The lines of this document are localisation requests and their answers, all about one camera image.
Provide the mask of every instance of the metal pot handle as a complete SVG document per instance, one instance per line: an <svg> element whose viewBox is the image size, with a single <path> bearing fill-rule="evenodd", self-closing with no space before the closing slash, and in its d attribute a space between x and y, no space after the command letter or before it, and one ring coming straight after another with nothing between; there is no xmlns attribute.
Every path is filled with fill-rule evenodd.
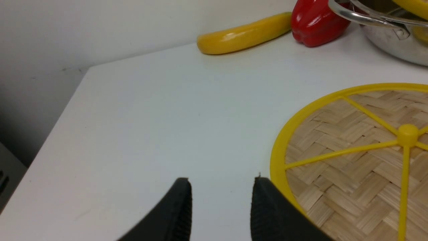
<svg viewBox="0 0 428 241"><path fill-rule="evenodd" d="M402 26L387 22L386 20L380 18L374 18L371 16L354 12L345 7L342 7L336 1L337 0L328 0L328 6L334 13L341 16L342 18L362 25L392 28L400 40L404 40L410 36L407 29L403 28Z"/></svg>

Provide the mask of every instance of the red bell pepper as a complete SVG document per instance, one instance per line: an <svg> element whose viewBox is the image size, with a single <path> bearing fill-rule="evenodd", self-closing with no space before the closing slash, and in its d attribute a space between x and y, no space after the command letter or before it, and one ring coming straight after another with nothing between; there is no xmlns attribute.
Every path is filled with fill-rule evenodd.
<svg viewBox="0 0 428 241"><path fill-rule="evenodd" d="M350 3L341 3L349 8ZM297 0L291 14L293 37L307 47L317 47L341 36L351 22L328 7L328 0Z"/></svg>

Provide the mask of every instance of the bamboo steamer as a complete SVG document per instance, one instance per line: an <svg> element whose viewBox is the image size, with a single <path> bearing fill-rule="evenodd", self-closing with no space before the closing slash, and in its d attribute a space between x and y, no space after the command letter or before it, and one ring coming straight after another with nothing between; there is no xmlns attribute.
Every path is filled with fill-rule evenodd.
<svg viewBox="0 0 428 241"><path fill-rule="evenodd" d="M334 240L426 241L427 126L426 85L333 93L284 126L271 179Z"/></svg>

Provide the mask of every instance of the white wall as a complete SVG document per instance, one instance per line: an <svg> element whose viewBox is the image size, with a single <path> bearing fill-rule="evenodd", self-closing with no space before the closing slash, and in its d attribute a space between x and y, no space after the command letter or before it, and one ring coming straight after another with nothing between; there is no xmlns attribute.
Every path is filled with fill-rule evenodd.
<svg viewBox="0 0 428 241"><path fill-rule="evenodd" d="M87 67L191 43L294 3L0 0L0 141L28 164Z"/></svg>

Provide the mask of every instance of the white table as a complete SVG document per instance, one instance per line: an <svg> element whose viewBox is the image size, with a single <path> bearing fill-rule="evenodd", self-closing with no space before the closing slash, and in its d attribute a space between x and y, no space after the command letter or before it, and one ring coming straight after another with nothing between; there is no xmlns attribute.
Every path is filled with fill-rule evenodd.
<svg viewBox="0 0 428 241"><path fill-rule="evenodd" d="M336 90L427 76L356 26L320 48L287 35L225 56L191 44L92 67L1 214L1 239L113 241L189 177L192 240L250 240L254 177L269 176L296 111Z"/></svg>

